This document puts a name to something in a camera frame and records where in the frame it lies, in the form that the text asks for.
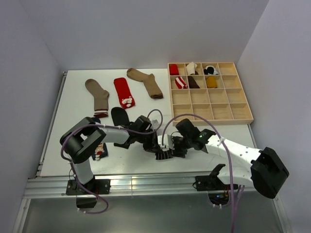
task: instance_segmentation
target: yellow sock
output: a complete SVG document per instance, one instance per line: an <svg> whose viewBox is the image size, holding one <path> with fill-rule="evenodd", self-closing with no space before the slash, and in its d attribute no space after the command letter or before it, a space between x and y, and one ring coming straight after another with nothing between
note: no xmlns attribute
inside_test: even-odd
<svg viewBox="0 0 311 233"><path fill-rule="evenodd" d="M207 88L217 88L217 83L216 83L215 77L214 76L209 76L206 79L206 85L207 85Z"/></svg>

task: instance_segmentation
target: robotic arm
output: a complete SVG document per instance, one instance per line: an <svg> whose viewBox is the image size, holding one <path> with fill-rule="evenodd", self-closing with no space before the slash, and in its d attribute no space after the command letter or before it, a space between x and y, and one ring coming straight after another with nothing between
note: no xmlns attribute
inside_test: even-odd
<svg viewBox="0 0 311 233"><path fill-rule="evenodd" d="M68 135L87 124L96 124L96 122L90 117L85 117L61 137L60 143L63 144ZM188 149L191 148L227 158L227 153L221 143L221 140L225 140L232 160L241 165L241 167L233 168L234 183L253 186L259 193L271 199L277 195L289 176L288 170L273 149L259 150L224 138L220 140L214 131L208 129L199 131L188 119L176 125L182 137L165 134L163 140L162 136L156 135L156 132L148 135L131 133L131 130L141 133L153 131L152 124L145 116L140 116L135 122L120 127L122 128L130 131L97 127L84 128L72 136L65 145L65 152L72 159L80 183L88 190L93 189L95 183L89 157L101 142L132 144L137 141L143 144L145 151L155 153L156 159L161 160L173 157L185 158ZM217 190L219 184L230 184L228 166L217 165L209 175L206 186L209 190Z"/></svg>

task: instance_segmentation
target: wooden box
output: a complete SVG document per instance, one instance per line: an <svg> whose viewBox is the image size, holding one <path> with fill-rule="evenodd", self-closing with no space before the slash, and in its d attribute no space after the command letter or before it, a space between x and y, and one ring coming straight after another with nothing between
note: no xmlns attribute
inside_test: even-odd
<svg viewBox="0 0 311 233"><path fill-rule="evenodd" d="M170 75L170 65L176 64L179 75ZM249 108L245 92L234 63L205 62L197 64L197 75L191 75L200 88L191 89L188 83L186 65L188 63L168 63L172 115L189 113L199 115L213 124L249 124L254 119ZM217 88L207 88L204 68L214 66L219 75ZM181 76L187 89L178 89L175 79ZM193 116L182 116L173 121L175 126L182 119L188 118L194 125L205 125L201 119Z"/></svg>

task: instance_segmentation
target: red rolled sock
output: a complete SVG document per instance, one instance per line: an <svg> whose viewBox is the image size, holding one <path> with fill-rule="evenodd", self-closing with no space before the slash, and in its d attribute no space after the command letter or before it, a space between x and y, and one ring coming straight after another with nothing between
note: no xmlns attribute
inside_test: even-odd
<svg viewBox="0 0 311 233"><path fill-rule="evenodd" d="M178 67L176 64L170 65L170 75L179 75Z"/></svg>
<svg viewBox="0 0 311 233"><path fill-rule="evenodd" d="M121 107L124 109L133 107L135 101L127 85L126 79L117 78L113 81L113 84L115 85Z"/></svg>
<svg viewBox="0 0 311 233"><path fill-rule="evenodd" d="M179 89L187 89L188 88L187 84L185 83L185 81L183 80L183 78L181 76L179 76L175 79L175 83Z"/></svg>

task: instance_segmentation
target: white table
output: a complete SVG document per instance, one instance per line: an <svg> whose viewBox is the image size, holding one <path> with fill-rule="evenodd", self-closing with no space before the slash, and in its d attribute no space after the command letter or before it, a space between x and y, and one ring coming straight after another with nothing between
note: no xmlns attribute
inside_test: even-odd
<svg viewBox="0 0 311 233"><path fill-rule="evenodd" d="M164 115L163 126L159 130L159 133L162 132L165 124L172 118L167 69L140 69L144 73L153 73L155 75L155 80L164 95L164 98L161 100L151 99L143 83L127 78L126 71L126 69L119 69L71 70L68 72L50 137L43 151L44 162L41 176L67 176L69 173L69 164L60 157L61 145L59 139L81 119L92 117L94 114L93 97L85 88L87 79L95 79L102 88L110 93L110 111L113 107L120 107L113 80L125 77L136 102L135 107L126 110L130 120L134 121L140 115L147 116L152 109L160 109ZM151 118L160 119L160 115L152 113ZM111 116L101 118L101 121L102 124L113 125ZM208 126L198 128L200 130L203 128L210 129ZM229 140L249 147L254 146L248 125L221 125L216 128L223 137ZM171 125L167 133L172 133L173 131L176 131L176 128ZM132 144L128 150L114 147L113 144L107 144L107 148L108 157L100 161L93 161L90 158L91 168L95 175L211 171L217 164L227 163L227 159L193 149L188 151L185 159L173 158L157 161L153 153L145 152L142 144L137 142Z"/></svg>

